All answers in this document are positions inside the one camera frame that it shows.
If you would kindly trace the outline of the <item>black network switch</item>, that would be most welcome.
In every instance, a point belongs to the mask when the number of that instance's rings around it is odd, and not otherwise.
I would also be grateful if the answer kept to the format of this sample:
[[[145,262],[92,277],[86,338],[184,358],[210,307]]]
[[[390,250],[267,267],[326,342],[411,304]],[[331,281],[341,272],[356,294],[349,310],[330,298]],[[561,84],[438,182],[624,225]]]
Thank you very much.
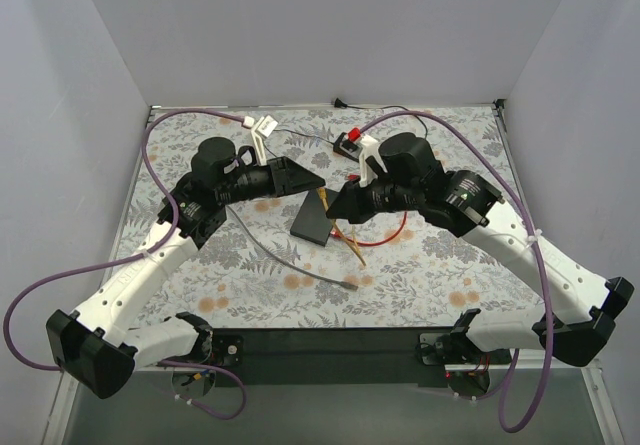
[[[324,204],[316,191],[309,191],[290,227],[289,233],[315,245],[324,247],[333,230],[326,217]]]

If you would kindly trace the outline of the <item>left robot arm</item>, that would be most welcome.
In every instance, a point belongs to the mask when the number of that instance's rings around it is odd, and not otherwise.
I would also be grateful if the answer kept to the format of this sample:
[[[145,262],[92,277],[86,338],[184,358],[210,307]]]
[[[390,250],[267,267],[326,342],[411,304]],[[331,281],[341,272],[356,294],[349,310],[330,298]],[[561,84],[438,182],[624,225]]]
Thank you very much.
[[[71,313],[56,311],[46,330],[55,362],[98,398],[117,393],[139,368],[176,358],[207,363],[213,329],[189,312],[144,328],[132,324],[184,262],[224,224],[227,206],[294,195],[324,186],[320,176],[288,157],[259,162],[251,146],[204,140],[161,209],[139,257],[123,265]]]

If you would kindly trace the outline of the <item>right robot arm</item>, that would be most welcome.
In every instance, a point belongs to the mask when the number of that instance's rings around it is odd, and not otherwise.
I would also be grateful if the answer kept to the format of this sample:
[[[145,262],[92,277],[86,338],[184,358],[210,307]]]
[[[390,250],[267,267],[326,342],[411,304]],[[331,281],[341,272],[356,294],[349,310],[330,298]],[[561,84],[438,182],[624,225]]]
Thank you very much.
[[[485,252],[536,294],[545,275],[550,312],[543,305],[516,312],[463,313],[445,348],[468,358],[498,349],[544,350],[583,367],[607,344],[633,285],[606,279],[561,252],[522,217],[499,189],[469,170],[447,171],[429,142],[411,132],[382,142],[360,140],[360,175],[346,182],[326,213],[363,224],[380,213],[416,211],[439,229]]]

